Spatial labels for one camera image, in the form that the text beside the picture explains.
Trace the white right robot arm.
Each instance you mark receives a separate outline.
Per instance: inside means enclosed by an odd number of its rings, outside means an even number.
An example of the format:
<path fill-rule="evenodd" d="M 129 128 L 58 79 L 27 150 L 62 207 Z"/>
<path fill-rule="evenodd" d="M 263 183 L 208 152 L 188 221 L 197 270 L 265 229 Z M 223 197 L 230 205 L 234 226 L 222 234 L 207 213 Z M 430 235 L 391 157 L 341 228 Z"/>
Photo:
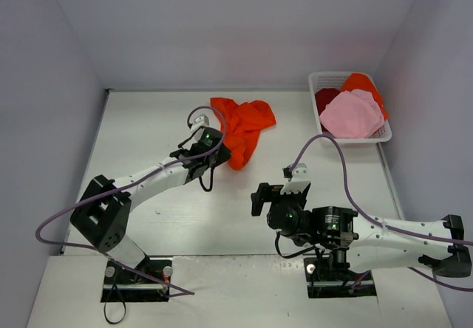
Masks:
<path fill-rule="evenodd" d="M 411 222 L 368 220 L 353 209 L 336 206 L 307 210 L 308 191 L 261 183 L 251 194 L 251 214 L 260 216 L 268 203 L 267 224 L 277 237 L 290 239 L 297 247 L 328 250 L 327 269 L 332 276 L 393 267 L 426 267 L 436 276 L 455 279 L 471 275 L 472 260 L 462 244 L 460 216 Z"/>

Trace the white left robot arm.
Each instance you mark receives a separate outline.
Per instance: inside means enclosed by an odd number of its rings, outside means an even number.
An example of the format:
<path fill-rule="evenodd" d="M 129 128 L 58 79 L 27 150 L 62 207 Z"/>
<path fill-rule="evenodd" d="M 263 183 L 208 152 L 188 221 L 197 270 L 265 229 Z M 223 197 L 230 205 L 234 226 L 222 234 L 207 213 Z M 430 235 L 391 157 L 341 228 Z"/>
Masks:
<path fill-rule="evenodd" d="M 201 180 L 206 171 L 213 174 L 231 157 L 219 130 L 202 126 L 194 135 L 191 148 L 180 147 L 144 171 L 117 179 L 92 178 L 72 212 L 72 226 L 96 251 L 120 262 L 121 275 L 133 284 L 145 279 L 150 259 L 126 234 L 131 212 L 164 191 Z"/>

